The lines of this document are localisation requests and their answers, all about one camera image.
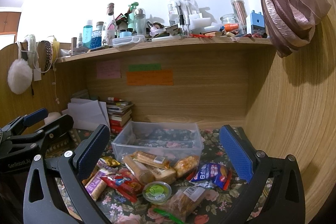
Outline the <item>purple cracker packet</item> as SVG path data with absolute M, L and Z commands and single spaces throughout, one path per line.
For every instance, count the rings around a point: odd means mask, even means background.
M 85 189 L 87 190 L 87 192 L 94 201 L 97 201 L 101 193 L 106 188 L 106 183 L 101 179 L 101 177 L 115 173 L 115 171 L 116 169 L 114 168 L 111 169 L 101 168 L 85 185 Z

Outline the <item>blue snack bag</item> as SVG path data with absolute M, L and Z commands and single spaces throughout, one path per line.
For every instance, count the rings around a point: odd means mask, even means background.
M 207 163 L 202 165 L 190 182 L 195 186 L 206 189 L 219 188 L 227 190 L 231 182 L 232 172 L 226 166 L 218 163 Z

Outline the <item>gold snack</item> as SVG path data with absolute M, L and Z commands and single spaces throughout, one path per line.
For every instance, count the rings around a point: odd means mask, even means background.
M 101 157 L 97 164 L 99 166 L 102 166 L 104 168 L 114 168 L 114 167 L 118 167 L 120 166 L 120 162 L 118 162 L 117 160 L 115 160 L 114 158 L 112 158 L 111 156 L 103 156 Z

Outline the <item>red cartoon snack packet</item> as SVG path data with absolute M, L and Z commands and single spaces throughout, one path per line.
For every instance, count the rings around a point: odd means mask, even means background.
M 100 177 L 103 182 L 130 202 L 137 202 L 142 193 L 143 185 L 129 172 L 104 175 Z

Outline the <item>clear bag green tie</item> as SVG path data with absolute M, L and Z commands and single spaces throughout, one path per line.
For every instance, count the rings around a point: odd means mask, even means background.
M 174 223 L 185 223 L 187 217 L 200 205 L 206 194 L 207 190 L 199 186 L 180 188 L 167 203 L 154 208 L 153 211 Z

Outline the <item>long bread roll packet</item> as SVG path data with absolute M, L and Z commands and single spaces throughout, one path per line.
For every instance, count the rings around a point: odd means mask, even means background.
M 127 169 L 141 184 L 146 185 L 155 181 L 155 177 L 152 172 L 141 162 L 134 160 L 130 155 L 125 155 L 123 157 L 123 162 Z

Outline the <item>golden pastry packet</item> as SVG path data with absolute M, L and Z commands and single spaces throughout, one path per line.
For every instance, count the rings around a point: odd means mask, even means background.
M 185 157 L 175 163 L 173 168 L 176 172 L 176 178 L 181 178 L 187 174 L 189 174 L 192 170 L 194 170 L 199 164 L 199 156 L 191 155 Z

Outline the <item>green jelly cup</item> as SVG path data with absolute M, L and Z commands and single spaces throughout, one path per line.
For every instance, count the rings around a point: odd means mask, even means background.
M 163 181 L 154 181 L 147 184 L 142 191 L 145 200 L 151 203 L 163 203 L 171 197 L 171 186 Z

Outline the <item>clear plastic storage box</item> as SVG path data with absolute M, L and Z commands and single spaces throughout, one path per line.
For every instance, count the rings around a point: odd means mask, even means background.
M 200 156 L 204 145 L 195 123 L 129 122 L 112 141 L 112 148 L 118 161 L 143 151 L 175 164 L 187 156 Z

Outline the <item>white fluffy pompom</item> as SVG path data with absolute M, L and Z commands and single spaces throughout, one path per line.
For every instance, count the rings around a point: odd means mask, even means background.
M 24 59 L 16 59 L 10 66 L 7 83 L 10 90 L 15 94 L 24 93 L 31 85 L 33 71 Z

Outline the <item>stack of books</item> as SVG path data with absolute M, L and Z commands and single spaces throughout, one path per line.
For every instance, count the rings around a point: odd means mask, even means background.
M 113 135 L 118 135 L 123 130 L 123 127 L 131 121 L 133 106 L 134 104 L 130 101 L 116 97 L 107 98 L 106 109 L 110 131 Z

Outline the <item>orange sticky note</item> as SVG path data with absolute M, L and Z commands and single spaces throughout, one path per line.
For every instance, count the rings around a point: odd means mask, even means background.
M 129 86 L 172 86 L 174 84 L 173 71 L 165 69 L 159 71 L 126 72 L 126 84 Z

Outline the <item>teal liquid bottle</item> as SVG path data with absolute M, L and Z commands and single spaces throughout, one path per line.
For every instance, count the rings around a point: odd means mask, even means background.
M 86 25 L 83 27 L 83 34 L 82 34 L 83 46 L 87 48 L 91 47 L 92 30 L 93 30 L 92 20 L 87 20 Z

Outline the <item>clear flat plastic case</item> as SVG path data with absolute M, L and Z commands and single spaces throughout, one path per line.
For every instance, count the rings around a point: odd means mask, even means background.
M 114 38 L 112 40 L 113 47 L 121 47 L 130 44 L 137 44 L 140 42 L 145 42 L 146 38 L 143 35 L 136 35 L 136 36 L 125 36 L 122 38 Z

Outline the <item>copper glitter jar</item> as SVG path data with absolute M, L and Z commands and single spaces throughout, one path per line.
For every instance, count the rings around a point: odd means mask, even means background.
M 247 12 L 245 9 L 244 0 L 231 0 L 231 5 L 232 5 L 234 13 L 238 17 L 238 21 L 241 26 L 241 33 L 246 34 L 247 33 L 247 23 L 246 23 Z

